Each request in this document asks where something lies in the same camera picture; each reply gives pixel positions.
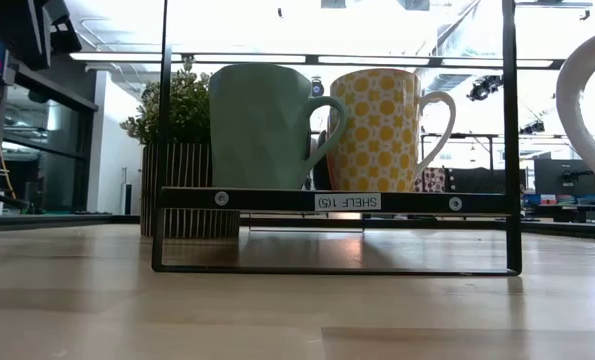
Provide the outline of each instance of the ceiling light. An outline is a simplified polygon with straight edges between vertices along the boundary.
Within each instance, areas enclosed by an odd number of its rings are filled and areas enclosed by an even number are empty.
[[[551,9],[588,9],[593,6],[592,1],[578,1],[578,0],[531,0],[531,1],[517,1],[517,7],[532,7],[532,8],[546,8]]]
[[[486,75],[503,75],[503,70],[496,69],[460,69],[460,68],[438,68],[440,75],[469,75],[469,76],[486,76]]]
[[[519,134],[519,138],[520,139],[548,139],[548,140],[553,140],[553,139],[559,139],[561,138],[561,135],[540,135],[540,134]]]
[[[129,62],[152,63],[161,62],[160,53],[119,53],[119,52],[79,52],[71,53],[70,57],[77,61],[88,62]],[[173,62],[181,61],[181,54],[172,55]]]
[[[517,60],[517,67],[550,68],[553,65],[551,60]]]
[[[459,66],[459,67],[487,67],[487,68],[501,68],[504,66],[502,59],[444,59],[442,60],[444,66]]]
[[[273,63],[273,64],[285,64],[285,63],[300,63],[306,62],[306,56],[303,55],[194,55],[195,61],[198,63]]]
[[[365,57],[365,56],[320,56],[322,64],[356,64],[356,65],[402,65],[424,66],[429,63],[428,58],[413,57]]]

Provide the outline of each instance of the white mug handle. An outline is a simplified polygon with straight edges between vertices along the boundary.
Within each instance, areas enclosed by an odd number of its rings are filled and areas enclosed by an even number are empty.
[[[444,135],[441,136],[437,146],[433,149],[433,151],[426,156],[417,166],[415,167],[415,177],[413,179],[417,179],[419,175],[421,175],[422,171],[430,164],[431,161],[439,154],[441,149],[446,145],[446,142],[450,138],[450,135],[453,133],[453,127],[455,127],[455,116],[457,113],[457,108],[455,107],[455,100],[453,100],[452,96],[448,95],[443,91],[435,91],[430,94],[424,95],[419,102],[419,110],[423,114],[424,108],[426,105],[434,102],[443,101],[448,105],[448,109],[450,109],[450,119],[448,120],[448,127],[444,132]]]
[[[584,125],[580,96],[595,72],[595,36],[566,60],[557,79],[557,112],[575,151],[595,173],[595,139]]]

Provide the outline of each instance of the yellow patterned mug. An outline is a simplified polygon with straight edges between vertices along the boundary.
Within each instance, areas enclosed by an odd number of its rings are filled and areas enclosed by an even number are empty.
[[[412,192],[415,179],[450,138],[455,101],[445,92],[421,96],[417,75],[396,69],[370,69],[335,80],[331,95],[346,106],[347,130],[328,153],[334,190]],[[419,119],[423,108],[443,101],[450,109],[446,132],[417,164]],[[331,110],[328,130],[339,122]]]

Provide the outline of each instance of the desk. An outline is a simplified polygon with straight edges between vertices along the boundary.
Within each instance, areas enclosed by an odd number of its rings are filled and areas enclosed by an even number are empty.
[[[532,205],[527,212],[535,217],[552,217],[554,222],[586,223],[588,212],[595,212],[595,205]]]

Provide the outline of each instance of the potted plant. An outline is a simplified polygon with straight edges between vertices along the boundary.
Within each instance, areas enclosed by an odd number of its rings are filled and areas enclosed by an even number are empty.
[[[170,138],[167,144],[165,186],[212,186],[210,154],[210,76],[192,72],[186,61],[171,77]],[[128,136],[144,146],[142,157],[141,234],[152,236],[157,197],[157,130],[159,126],[159,82],[149,82],[141,96],[137,117],[120,124]],[[223,238],[239,234],[238,211],[166,209],[167,238]]]

